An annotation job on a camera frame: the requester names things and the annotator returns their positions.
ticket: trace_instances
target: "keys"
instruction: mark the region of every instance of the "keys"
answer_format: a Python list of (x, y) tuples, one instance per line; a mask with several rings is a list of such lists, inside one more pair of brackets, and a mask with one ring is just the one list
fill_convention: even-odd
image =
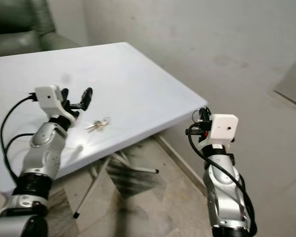
[(93, 131), (94, 129), (96, 129), (97, 131), (102, 132), (105, 126), (110, 123), (110, 121), (111, 121), (110, 117), (106, 117), (102, 121), (96, 120), (93, 122), (93, 124), (86, 126), (84, 129), (89, 131)]

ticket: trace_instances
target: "white wall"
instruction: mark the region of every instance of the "white wall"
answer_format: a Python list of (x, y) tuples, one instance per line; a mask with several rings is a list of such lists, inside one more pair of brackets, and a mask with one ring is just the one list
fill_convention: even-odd
[(81, 46), (89, 45), (83, 0), (47, 0), (47, 2), (57, 33)]
[[(296, 106), (272, 90), (296, 61), (296, 0), (84, 0), (91, 44), (127, 41), (240, 123), (233, 151), (259, 237), (296, 236)], [(166, 140), (202, 176), (184, 135)]]

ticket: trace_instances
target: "sofa armrest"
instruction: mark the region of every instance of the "sofa armrest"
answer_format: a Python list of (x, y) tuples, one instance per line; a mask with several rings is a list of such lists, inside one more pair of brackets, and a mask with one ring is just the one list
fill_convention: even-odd
[(40, 41), (41, 47), (44, 51), (80, 47), (77, 43), (58, 35), (55, 32), (50, 32), (42, 36), (40, 38)]

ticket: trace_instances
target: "floor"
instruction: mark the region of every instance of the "floor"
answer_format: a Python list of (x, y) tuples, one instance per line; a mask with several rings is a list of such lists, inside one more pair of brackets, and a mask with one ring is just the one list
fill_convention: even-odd
[(132, 164), (159, 174), (130, 171), (112, 160), (76, 220), (72, 214), (92, 182), (90, 168), (58, 180), (49, 198), (50, 237), (212, 236), (206, 198), (153, 138), (124, 152)]

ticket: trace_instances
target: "white plastic table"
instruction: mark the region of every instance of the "white plastic table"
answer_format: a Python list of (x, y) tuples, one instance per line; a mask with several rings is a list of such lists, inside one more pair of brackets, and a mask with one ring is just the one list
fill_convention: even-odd
[[(87, 87), (93, 88), (88, 110), (82, 111), (75, 127), (68, 130), (57, 177), (160, 132), (206, 104), (131, 45), (121, 42), (0, 57), (0, 125), (15, 103), (36, 86), (50, 84), (68, 88), (71, 103), (79, 102)], [(104, 117), (110, 117), (111, 124), (103, 132), (84, 129)], [(38, 102), (24, 102), (5, 125), (5, 144), (17, 134), (35, 133), (46, 121)], [(29, 137), (19, 138), (9, 149), (16, 174), (28, 149)], [(0, 147), (0, 192), (8, 195), (14, 187)]]

